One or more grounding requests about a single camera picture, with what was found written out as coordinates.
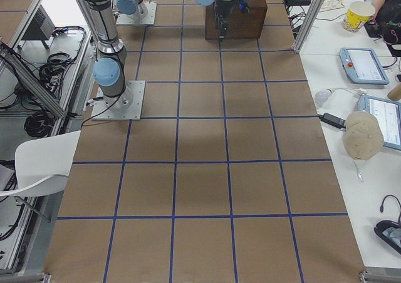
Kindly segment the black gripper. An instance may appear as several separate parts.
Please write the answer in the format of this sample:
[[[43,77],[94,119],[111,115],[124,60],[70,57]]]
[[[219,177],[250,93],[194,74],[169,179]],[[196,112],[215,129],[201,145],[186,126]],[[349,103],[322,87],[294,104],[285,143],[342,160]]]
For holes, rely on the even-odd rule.
[[[219,42],[223,42],[227,32],[229,20],[228,18],[234,8],[239,8],[243,14],[249,12],[249,5],[247,0],[216,0],[214,3],[214,14],[216,29],[219,31]]]

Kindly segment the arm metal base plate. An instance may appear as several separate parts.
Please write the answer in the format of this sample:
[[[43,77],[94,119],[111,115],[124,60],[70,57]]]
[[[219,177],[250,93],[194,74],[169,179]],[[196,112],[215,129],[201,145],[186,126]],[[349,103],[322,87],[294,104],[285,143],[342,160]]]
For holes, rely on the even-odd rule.
[[[141,26],[153,25],[157,3],[153,1],[142,1],[141,3],[129,3],[118,1],[115,4],[117,26]]]
[[[111,108],[108,107],[114,103],[111,98],[94,102],[91,117],[95,121],[141,119],[146,82],[131,80],[125,84],[125,92]]]

